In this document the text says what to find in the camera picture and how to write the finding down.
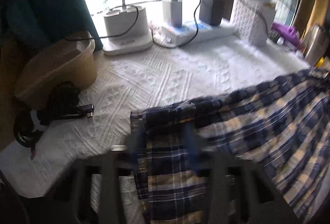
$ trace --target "plaid fabric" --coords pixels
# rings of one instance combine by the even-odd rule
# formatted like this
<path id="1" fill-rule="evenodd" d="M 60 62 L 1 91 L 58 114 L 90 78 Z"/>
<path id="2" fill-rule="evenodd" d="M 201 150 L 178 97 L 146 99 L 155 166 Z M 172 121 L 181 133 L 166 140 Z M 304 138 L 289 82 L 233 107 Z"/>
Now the plaid fabric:
<path id="1" fill-rule="evenodd" d="M 329 164 L 330 79 L 303 70 L 231 94 L 131 113 L 146 151 L 135 173 L 146 223 L 199 223 L 207 178 L 189 168 L 180 125 L 194 121 L 210 146 L 263 164 L 298 217 L 312 209 Z"/>

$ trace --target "plaid shirt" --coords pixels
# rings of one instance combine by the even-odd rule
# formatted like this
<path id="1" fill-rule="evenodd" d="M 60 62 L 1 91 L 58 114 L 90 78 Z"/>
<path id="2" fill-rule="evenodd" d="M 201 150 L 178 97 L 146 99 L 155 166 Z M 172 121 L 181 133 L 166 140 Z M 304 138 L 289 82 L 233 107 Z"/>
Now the plaid shirt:
<path id="1" fill-rule="evenodd" d="M 131 113 L 146 150 L 135 172 L 146 223 L 199 223 L 207 178 L 189 168 L 180 125 L 194 121 L 210 146 L 263 164 L 298 217 L 312 210 L 328 169 L 330 79 L 319 69 L 271 82 Z"/>

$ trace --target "plaid shorts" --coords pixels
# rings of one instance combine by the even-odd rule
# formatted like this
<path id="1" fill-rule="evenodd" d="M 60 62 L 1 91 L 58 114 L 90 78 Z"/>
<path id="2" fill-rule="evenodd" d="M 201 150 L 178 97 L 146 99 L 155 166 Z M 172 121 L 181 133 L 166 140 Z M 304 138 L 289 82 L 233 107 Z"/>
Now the plaid shorts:
<path id="1" fill-rule="evenodd" d="M 193 121 L 209 146 L 253 160 L 293 208 L 312 210 L 329 164 L 329 73 L 302 70 L 219 96 L 131 113 L 145 150 L 135 182 L 146 223 L 200 223 L 207 178 L 189 167 L 180 127 Z"/>

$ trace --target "beige plastic container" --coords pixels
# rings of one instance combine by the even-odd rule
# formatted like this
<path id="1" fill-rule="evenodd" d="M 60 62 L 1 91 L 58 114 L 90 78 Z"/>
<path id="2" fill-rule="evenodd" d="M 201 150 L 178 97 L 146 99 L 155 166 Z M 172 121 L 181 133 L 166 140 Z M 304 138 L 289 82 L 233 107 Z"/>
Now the beige plastic container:
<path id="1" fill-rule="evenodd" d="M 68 39 L 90 38 L 87 31 L 70 35 Z M 62 82 L 71 81 L 79 89 L 89 87 L 97 72 L 93 58 L 95 41 L 60 40 L 46 48 L 24 67 L 15 88 L 15 96 L 29 107 L 42 110 L 49 93 Z"/>

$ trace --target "curtain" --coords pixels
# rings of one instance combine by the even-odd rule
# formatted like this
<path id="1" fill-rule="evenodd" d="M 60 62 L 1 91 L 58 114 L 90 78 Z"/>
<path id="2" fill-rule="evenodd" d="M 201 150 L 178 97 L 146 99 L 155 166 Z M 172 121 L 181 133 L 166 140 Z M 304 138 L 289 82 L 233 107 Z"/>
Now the curtain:
<path id="1" fill-rule="evenodd" d="M 85 0 L 8 0 L 10 30 L 35 52 L 77 31 L 98 37 Z M 99 39 L 96 50 L 102 49 Z"/>

